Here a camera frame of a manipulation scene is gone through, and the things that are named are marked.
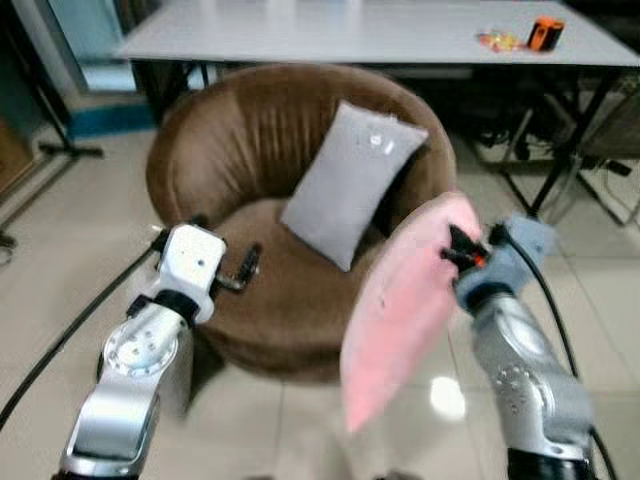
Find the black metal stand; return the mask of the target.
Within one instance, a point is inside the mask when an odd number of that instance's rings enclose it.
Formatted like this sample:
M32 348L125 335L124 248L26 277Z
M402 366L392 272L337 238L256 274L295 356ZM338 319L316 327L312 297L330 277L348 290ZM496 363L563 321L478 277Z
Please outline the black metal stand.
M35 95L47 123L58 136L56 143L38 143L38 151L46 155L67 155L70 159L104 157L100 147L77 146L69 136L70 113L67 105L52 84L12 0L0 0L0 38L4 38L4 44L14 52L20 78Z

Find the pink soft pillow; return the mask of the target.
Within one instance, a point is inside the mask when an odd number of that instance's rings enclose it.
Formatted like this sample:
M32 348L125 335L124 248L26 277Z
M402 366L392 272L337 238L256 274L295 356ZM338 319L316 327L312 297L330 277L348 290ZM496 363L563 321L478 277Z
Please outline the pink soft pillow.
M457 191L413 210L365 276L340 346L348 433L364 429L396 397L457 310L460 270L443 256L452 228L468 241L481 234L475 207Z

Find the white table with black legs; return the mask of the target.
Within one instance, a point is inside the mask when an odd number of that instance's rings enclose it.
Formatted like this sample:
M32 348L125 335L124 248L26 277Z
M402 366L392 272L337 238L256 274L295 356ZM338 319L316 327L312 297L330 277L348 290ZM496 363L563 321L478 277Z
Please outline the white table with black legs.
M485 28L529 32L554 17L566 32L549 52L494 52L479 42ZM559 179L571 173L605 96L621 76L639 72L640 56L561 0L166 0L116 47L116 58L209 64L326 63L361 67L502 68L547 83L553 70L596 70L588 104L556 87L548 93L573 119L570 137L534 198L538 216Z

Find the brown cardboard box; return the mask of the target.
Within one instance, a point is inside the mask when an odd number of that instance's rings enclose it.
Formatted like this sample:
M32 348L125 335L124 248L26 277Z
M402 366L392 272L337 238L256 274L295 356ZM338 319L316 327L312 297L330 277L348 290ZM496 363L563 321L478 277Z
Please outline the brown cardboard box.
M0 202L12 197L35 168L31 143L0 116Z

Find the brown round fabric sofa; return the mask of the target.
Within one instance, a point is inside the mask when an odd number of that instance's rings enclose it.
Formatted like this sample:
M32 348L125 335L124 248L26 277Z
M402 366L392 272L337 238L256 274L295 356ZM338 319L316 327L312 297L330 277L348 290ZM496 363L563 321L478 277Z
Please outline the brown round fabric sofa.
M344 101L428 132L362 233L349 271L280 220ZM298 384L338 380L349 315L390 233L417 207L458 186L451 140L424 100L375 70L324 64L244 68L188 93L157 129L146 184L169 227L206 216L207 227L228 244L230 268L260 244L250 288L219 294L214 316L196 335L238 369Z

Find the orange and black device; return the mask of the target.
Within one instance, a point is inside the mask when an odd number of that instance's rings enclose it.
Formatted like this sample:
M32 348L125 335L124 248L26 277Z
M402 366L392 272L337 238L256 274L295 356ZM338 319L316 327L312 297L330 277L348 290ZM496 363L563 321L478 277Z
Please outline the orange and black device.
M527 37L526 49L534 52L550 52L556 46L564 31L564 20L552 15L540 15Z

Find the white framed glass door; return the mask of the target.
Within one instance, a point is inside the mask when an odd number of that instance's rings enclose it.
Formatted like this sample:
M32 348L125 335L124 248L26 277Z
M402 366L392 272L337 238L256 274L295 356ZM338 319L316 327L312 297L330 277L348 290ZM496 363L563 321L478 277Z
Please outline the white framed glass door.
M64 95L136 93L114 0L13 0L29 41Z

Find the colourful snack packet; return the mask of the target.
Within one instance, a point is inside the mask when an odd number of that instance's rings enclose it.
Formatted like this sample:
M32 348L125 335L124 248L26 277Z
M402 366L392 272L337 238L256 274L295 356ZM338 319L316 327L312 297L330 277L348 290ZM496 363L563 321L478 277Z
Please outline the colourful snack packet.
M476 40L483 45L485 49L493 52L512 52L526 49L526 42L521 40L517 35L512 33L499 31L499 29L489 29L489 31L481 31L477 33Z

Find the grey rectangular pillow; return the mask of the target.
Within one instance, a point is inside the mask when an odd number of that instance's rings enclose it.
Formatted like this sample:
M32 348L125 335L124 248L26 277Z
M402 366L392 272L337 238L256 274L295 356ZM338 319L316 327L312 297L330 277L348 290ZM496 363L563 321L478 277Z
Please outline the grey rectangular pillow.
M338 102L280 223L347 273L390 183L428 138L424 129L392 114Z

